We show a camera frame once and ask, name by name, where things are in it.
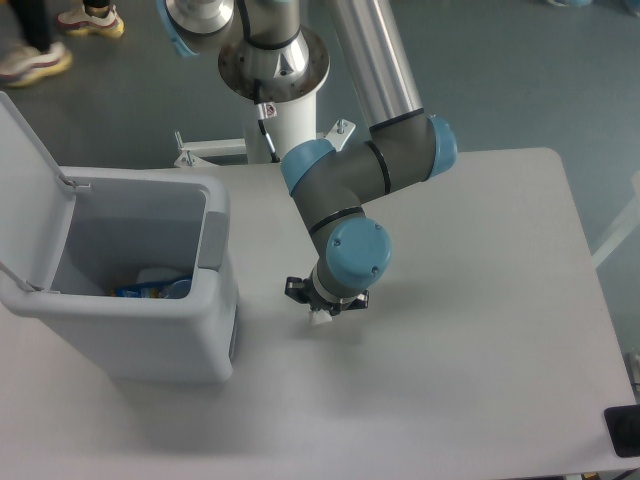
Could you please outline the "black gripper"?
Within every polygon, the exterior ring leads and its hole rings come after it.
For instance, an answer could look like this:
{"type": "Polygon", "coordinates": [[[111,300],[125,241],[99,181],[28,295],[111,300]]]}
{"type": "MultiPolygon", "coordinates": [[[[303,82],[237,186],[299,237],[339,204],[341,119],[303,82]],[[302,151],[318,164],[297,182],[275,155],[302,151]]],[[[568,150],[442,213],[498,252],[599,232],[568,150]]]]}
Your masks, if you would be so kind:
{"type": "Polygon", "coordinates": [[[324,311],[330,316],[337,316],[344,311],[365,310],[369,306],[368,290],[354,297],[335,297],[329,293],[322,293],[312,278],[289,276],[285,282],[284,293],[295,302],[308,305],[312,312],[324,311]]]}

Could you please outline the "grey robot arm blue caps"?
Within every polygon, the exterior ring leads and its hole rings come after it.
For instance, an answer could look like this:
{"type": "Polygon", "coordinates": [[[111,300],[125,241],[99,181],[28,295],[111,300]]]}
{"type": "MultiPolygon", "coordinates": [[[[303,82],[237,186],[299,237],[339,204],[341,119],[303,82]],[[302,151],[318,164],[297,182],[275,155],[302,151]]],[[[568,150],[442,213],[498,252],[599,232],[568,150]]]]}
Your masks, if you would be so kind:
{"type": "Polygon", "coordinates": [[[158,12],[182,55],[185,35],[219,36],[218,69],[242,97],[246,154],[279,165],[318,259],[307,278],[290,277],[286,295],[312,312],[364,309],[368,290],[391,259],[387,231],[367,202],[449,170],[457,158],[446,121],[426,114],[391,6],[386,1],[328,5],[370,139],[335,146],[306,112],[329,73],[323,41],[301,21],[296,1],[161,1],[158,12]]]}

